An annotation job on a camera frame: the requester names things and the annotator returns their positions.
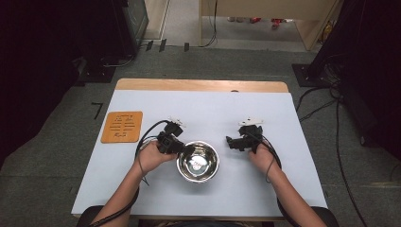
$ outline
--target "stainless steel bowl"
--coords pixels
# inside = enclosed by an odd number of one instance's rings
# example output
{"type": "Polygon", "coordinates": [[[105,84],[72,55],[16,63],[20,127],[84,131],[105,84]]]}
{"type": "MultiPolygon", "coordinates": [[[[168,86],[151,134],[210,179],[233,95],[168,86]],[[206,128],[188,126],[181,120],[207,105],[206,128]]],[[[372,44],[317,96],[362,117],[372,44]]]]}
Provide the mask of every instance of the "stainless steel bowl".
{"type": "Polygon", "coordinates": [[[204,183],[218,172],[218,153],[202,141],[185,145],[186,149],[177,159],[177,168],[181,175],[193,183],[204,183]]]}

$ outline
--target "black handheld controller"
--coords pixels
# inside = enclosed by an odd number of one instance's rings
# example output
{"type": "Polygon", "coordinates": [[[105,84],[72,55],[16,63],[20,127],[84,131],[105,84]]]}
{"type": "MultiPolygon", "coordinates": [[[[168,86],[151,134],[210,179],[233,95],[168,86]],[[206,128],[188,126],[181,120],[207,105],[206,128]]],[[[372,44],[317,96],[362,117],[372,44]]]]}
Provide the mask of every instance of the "black handheld controller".
{"type": "Polygon", "coordinates": [[[244,151],[245,148],[251,148],[253,153],[256,153],[257,146],[260,144],[260,141],[263,140],[262,134],[263,130],[261,126],[242,126],[239,129],[239,135],[241,135],[242,138],[233,139],[226,136],[226,140],[230,148],[239,149],[240,151],[244,151]]]}
{"type": "Polygon", "coordinates": [[[159,141],[158,149],[161,153],[180,153],[185,149],[185,144],[178,140],[178,137],[183,130],[180,125],[170,121],[165,126],[164,131],[160,131],[157,136],[157,141],[159,141]]]}

